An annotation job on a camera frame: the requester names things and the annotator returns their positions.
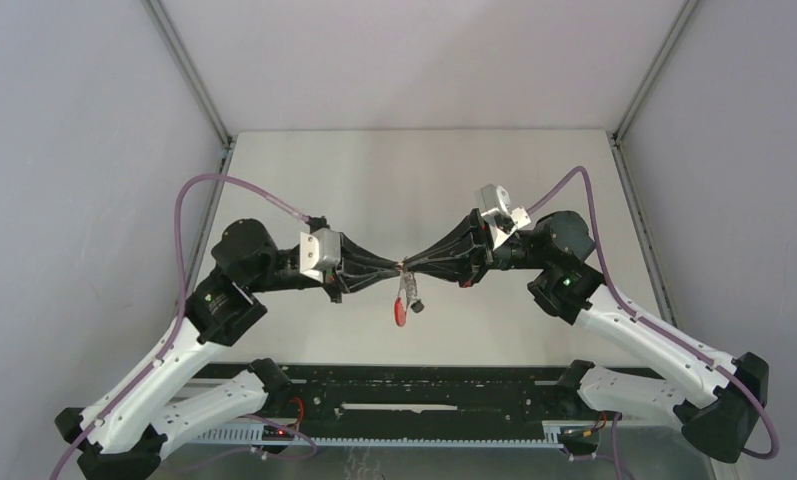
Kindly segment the red handled keyring holder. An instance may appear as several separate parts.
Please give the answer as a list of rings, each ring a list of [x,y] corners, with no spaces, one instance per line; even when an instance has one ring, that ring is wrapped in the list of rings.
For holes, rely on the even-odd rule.
[[[397,327],[406,325],[410,304],[420,300],[415,274],[410,272],[403,264],[399,265],[399,287],[393,304],[393,318]]]

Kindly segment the black tagged key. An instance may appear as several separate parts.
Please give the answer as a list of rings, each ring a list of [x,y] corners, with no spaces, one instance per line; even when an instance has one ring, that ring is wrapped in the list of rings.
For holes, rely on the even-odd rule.
[[[412,302],[410,304],[410,309],[414,313],[420,313],[421,311],[424,310],[424,308],[425,308],[425,306],[424,306],[424,304],[423,304],[423,302],[421,300],[416,300],[416,301],[414,301],[414,302]]]

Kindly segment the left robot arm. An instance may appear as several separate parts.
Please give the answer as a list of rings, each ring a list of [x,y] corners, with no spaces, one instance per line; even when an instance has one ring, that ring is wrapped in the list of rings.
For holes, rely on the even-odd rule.
[[[159,343],[110,392],[55,423],[88,479],[146,479],[183,444],[230,420],[278,416],[291,383],[271,359],[252,361],[226,383],[184,401],[175,395],[265,316],[264,292],[321,288],[333,302],[396,277],[396,261],[309,221],[300,243],[279,248],[258,220],[229,225],[212,248],[214,268],[188,294]]]

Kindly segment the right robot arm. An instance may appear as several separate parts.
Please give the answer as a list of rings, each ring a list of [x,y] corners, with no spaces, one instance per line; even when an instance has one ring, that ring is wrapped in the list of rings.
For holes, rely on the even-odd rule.
[[[505,234],[472,211],[443,239],[404,260],[407,272],[462,288],[490,270],[536,270],[527,289],[547,315],[600,335],[644,362],[658,379],[573,362],[555,392],[559,411],[580,418],[614,411],[679,431],[699,452],[735,463],[765,413],[769,365],[747,352],[735,357],[693,339],[615,289],[587,263],[596,244],[574,211],[541,218]]]

